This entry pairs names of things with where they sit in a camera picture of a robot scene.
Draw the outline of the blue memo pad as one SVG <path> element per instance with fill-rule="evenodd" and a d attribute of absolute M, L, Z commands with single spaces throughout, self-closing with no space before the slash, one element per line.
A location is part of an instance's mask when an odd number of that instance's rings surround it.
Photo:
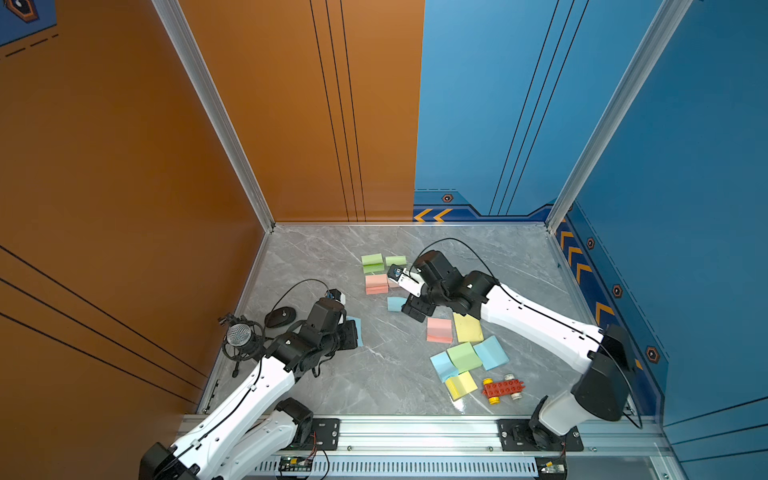
<path fill-rule="evenodd" d="M 508 355 L 495 336 L 475 344 L 473 348 L 486 371 L 506 365 L 509 362 Z"/>
<path fill-rule="evenodd" d="M 442 383 L 459 375 L 458 369 L 455 367 L 446 351 L 432 356 L 430 361 Z"/>
<path fill-rule="evenodd" d="M 356 332 L 356 345 L 357 347 L 363 346 L 363 339 L 362 339 L 362 324 L 361 320 L 359 318 L 355 317 L 347 317 L 348 321 L 351 321 L 355 324 L 355 332 Z"/>

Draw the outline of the torn blue memo page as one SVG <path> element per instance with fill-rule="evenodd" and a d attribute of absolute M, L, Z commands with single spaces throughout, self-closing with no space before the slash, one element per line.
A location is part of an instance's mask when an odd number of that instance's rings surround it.
<path fill-rule="evenodd" d="M 405 305 L 407 299 L 404 297 L 388 297 L 387 298 L 387 310 L 389 312 L 399 312 Z"/>

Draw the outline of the pink fanned memo pad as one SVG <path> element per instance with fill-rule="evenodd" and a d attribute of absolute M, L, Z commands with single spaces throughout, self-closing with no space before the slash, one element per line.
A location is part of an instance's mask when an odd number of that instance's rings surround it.
<path fill-rule="evenodd" d="M 367 295 L 385 294 L 389 291 L 389 279 L 386 274 L 367 275 L 365 292 Z"/>

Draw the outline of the torn green memo page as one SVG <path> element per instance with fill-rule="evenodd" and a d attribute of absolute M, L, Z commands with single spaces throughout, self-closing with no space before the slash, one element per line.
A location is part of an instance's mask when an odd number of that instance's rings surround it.
<path fill-rule="evenodd" d="M 407 258 L 403 255 L 393 255 L 385 257 L 385 266 L 389 268 L 392 265 L 405 267 L 408 264 Z"/>

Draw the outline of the green memo pad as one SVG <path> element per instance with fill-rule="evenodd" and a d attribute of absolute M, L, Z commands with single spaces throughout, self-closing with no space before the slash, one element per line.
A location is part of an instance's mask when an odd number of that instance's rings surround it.
<path fill-rule="evenodd" d="M 446 350 L 446 353 L 459 373 L 471 371 L 483 366 L 471 343 L 461 343 Z"/>
<path fill-rule="evenodd" d="M 380 253 L 363 255 L 361 264 L 365 275 L 382 274 L 386 271 L 384 258 Z"/>

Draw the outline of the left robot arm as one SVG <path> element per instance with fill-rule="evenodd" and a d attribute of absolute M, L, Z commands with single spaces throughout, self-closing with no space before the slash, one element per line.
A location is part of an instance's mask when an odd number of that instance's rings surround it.
<path fill-rule="evenodd" d="M 313 413 L 285 395 L 339 350 L 359 346 L 345 295 L 330 290 L 296 332 L 279 335 L 211 414 L 171 446 L 156 443 L 140 461 L 140 479 L 243 479 L 276 452 L 305 442 Z"/>

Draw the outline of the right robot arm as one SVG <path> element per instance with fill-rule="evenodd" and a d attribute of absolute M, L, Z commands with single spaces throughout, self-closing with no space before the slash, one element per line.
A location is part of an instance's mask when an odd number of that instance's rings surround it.
<path fill-rule="evenodd" d="M 572 387 L 543 397 L 520 428 L 536 449 L 562 452 L 581 423 L 628 418 L 637 362 L 623 327 L 601 328 L 560 315 L 513 291 L 488 268 L 462 274 L 438 250 L 423 253 L 411 267 L 390 266 L 387 276 L 407 291 L 401 310 L 409 317 L 424 321 L 437 307 L 447 307 L 538 344 L 578 373 Z"/>

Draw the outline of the yellow memo pad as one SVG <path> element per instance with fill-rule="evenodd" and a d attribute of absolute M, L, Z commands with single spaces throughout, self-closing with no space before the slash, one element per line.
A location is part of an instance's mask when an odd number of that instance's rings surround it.
<path fill-rule="evenodd" d="M 469 371 L 448 378 L 445 381 L 445 386 L 453 401 L 457 401 L 478 389 L 478 386 Z"/>
<path fill-rule="evenodd" d="M 453 314 L 457 341 L 459 343 L 478 343 L 484 340 L 480 321 L 470 315 Z"/>

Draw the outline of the yellow memo pad front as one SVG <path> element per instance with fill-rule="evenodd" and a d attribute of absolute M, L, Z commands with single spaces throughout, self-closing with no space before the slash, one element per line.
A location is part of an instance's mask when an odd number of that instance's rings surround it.
<path fill-rule="evenodd" d="M 478 386 L 469 371 L 448 378 L 445 381 L 445 386 L 453 401 L 457 401 L 478 389 Z"/>

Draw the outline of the black computer mouse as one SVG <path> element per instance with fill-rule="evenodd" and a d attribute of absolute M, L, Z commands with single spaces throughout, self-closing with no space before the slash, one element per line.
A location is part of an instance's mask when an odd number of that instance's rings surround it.
<path fill-rule="evenodd" d="M 277 307 L 265 315 L 264 325 L 268 329 L 282 328 L 292 324 L 296 317 L 297 311 L 294 307 Z"/>

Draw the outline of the black microphone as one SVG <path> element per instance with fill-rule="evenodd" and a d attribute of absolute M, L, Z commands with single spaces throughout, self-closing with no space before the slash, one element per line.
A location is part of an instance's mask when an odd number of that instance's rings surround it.
<path fill-rule="evenodd" d="M 258 361 L 263 357 L 265 350 L 264 329 L 244 315 L 236 316 L 233 313 L 221 317 L 218 323 L 226 327 L 221 352 L 234 363 L 231 376 L 237 378 L 243 362 Z"/>

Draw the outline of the red toy car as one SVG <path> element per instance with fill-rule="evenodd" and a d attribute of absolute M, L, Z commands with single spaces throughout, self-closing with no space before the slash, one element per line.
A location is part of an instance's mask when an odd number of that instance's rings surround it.
<path fill-rule="evenodd" d="M 525 384 L 514 375 L 508 374 L 501 381 L 491 378 L 483 380 L 482 394 L 490 405 L 498 405 L 503 397 L 509 397 L 513 401 L 519 400 L 525 390 Z"/>

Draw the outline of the left circuit board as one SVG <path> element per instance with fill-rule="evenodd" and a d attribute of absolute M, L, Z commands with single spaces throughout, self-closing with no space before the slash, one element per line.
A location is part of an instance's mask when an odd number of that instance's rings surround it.
<path fill-rule="evenodd" d="M 311 473 L 313 471 L 314 458 L 304 456 L 281 456 L 278 463 L 278 472 L 286 473 Z"/>

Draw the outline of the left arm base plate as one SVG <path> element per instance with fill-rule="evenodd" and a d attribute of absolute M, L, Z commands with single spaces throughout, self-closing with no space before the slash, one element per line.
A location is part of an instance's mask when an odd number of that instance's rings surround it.
<path fill-rule="evenodd" d="M 298 427 L 296 435 L 287 450 L 311 451 L 320 448 L 335 451 L 338 448 L 340 418 L 315 417 L 310 424 Z"/>

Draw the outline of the aluminium front rail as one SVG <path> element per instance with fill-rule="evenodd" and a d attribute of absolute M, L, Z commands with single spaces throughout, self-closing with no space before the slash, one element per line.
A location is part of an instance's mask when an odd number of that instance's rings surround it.
<path fill-rule="evenodd" d="M 661 429 L 645 419 L 641 430 L 626 421 L 578 426 L 584 450 L 505 452 L 490 416 L 341 415 L 338 448 L 276 452 L 245 477 L 333 478 L 537 478 L 535 459 L 567 462 L 567 479 L 682 479 L 685 474 Z M 184 419 L 177 439 L 203 419 Z M 281 456 L 314 458 L 313 471 L 278 472 Z"/>

